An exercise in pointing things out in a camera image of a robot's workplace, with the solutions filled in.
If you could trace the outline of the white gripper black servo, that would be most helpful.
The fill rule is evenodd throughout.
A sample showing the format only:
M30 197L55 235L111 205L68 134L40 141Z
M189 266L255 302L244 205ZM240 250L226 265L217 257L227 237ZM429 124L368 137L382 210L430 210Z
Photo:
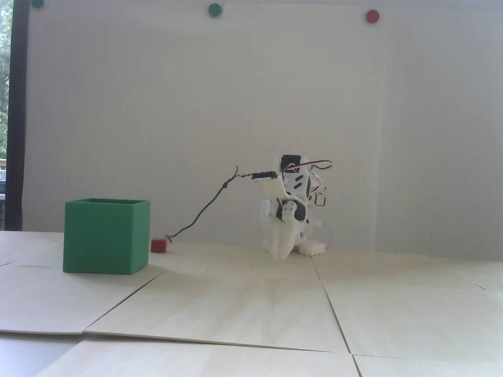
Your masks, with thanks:
M284 260L299 233L308 229L307 203L301 199L266 199L261 203L264 248L273 260Z

